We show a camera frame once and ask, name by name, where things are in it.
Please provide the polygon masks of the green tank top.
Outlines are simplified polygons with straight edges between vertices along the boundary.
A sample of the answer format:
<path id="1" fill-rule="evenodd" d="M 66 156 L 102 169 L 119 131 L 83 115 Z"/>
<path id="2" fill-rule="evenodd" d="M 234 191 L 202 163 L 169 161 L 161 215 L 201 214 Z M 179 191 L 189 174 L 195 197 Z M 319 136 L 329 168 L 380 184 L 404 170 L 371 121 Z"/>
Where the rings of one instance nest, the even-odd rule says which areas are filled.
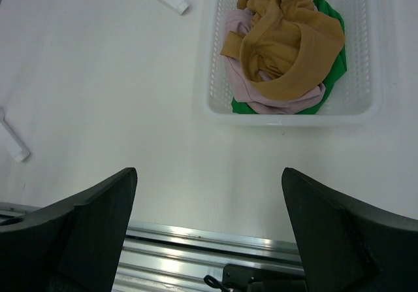
<path id="1" fill-rule="evenodd" d="M 345 34 L 345 26 L 344 26 L 344 20 L 341 17 L 341 15 L 331 7 L 331 5 L 329 4 L 329 2 L 327 0 L 326 1 L 326 9 L 328 13 L 327 15 L 332 17 L 332 18 L 336 18 L 341 26 L 342 26 L 342 30 Z M 346 48 L 345 45 L 342 48 L 341 52 L 338 54 L 336 60 L 334 61 L 334 64 L 329 72 L 329 74 L 326 76 L 326 78 L 324 80 L 326 80 L 327 82 L 330 81 L 331 83 L 333 83 L 333 86 L 335 85 L 335 83 L 341 78 L 343 77 L 343 75 L 345 75 L 345 73 L 347 72 L 347 60 L 346 60 Z"/>

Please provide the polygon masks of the brown tank top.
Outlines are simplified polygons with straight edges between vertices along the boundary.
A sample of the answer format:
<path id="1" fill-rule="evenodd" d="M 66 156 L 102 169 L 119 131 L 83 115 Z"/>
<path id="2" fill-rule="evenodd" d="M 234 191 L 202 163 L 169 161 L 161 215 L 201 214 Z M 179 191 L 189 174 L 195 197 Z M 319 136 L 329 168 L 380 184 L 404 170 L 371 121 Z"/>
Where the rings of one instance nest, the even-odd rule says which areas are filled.
<path id="1" fill-rule="evenodd" d="M 263 96 L 291 101 L 320 85 L 345 45 L 340 22 L 312 0 L 238 0 L 252 17 L 247 34 L 228 32 L 221 55 L 237 59 Z"/>

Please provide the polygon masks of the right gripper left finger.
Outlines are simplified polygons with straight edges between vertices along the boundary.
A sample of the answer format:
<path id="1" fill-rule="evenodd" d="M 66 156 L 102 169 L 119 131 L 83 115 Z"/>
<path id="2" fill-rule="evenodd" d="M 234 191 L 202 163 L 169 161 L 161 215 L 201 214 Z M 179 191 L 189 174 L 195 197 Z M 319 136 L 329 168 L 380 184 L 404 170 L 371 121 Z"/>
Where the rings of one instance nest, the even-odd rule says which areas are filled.
<path id="1" fill-rule="evenodd" d="M 137 188 L 125 168 L 1 222 L 2 291 L 111 291 Z"/>

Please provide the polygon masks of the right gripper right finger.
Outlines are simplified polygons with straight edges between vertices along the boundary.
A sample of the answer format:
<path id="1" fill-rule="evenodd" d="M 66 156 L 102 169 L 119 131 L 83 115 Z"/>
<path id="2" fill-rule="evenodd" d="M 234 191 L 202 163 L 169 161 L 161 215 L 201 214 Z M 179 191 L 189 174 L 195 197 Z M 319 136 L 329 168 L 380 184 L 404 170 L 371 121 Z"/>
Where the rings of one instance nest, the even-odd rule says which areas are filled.
<path id="1" fill-rule="evenodd" d="M 292 168 L 281 186 L 309 291 L 417 290 L 417 220 Z"/>

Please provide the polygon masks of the mauve tank top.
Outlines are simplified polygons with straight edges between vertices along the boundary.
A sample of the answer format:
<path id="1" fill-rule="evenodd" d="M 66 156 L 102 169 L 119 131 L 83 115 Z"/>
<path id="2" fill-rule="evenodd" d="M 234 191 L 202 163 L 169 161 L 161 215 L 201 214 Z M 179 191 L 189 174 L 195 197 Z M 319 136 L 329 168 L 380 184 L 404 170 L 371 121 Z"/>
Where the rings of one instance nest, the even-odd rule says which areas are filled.
<path id="1" fill-rule="evenodd" d="M 312 0 L 316 10 L 326 13 L 325 0 Z M 249 9 L 230 10 L 226 15 L 225 34 L 230 31 L 246 35 L 250 31 L 252 13 Z M 315 114 L 332 91 L 333 83 L 323 83 L 296 100 L 278 101 L 261 95 L 247 80 L 239 60 L 224 56 L 227 80 L 233 93 L 233 112 L 238 114 Z"/>

